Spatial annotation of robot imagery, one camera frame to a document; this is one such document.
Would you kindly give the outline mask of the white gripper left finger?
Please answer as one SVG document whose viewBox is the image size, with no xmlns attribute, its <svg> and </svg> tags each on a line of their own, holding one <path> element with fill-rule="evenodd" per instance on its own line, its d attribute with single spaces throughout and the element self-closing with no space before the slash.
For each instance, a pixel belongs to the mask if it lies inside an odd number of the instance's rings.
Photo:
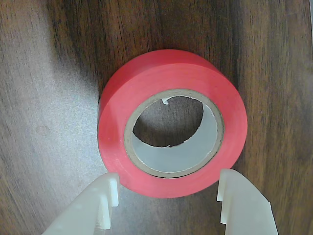
<svg viewBox="0 0 313 235">
<path fill-rule="evenodd" d="M 44 235 L 104 235 L 119 205 L 120 178 L 105 173 L 89 184 L 43 232 Z"/>
</svg>

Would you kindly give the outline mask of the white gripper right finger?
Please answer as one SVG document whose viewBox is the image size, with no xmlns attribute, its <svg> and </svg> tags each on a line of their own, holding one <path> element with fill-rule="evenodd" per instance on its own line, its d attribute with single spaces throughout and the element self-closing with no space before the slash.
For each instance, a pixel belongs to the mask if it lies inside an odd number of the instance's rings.
<svg viewBox="0 0 313 235">
<path fill-rule="evenodd" d="M 278 234 L 270 202 L 241 173 L 221 170 L 217 201 L 222 202 L 220 223 L 226 235 Z"/>
</svg>

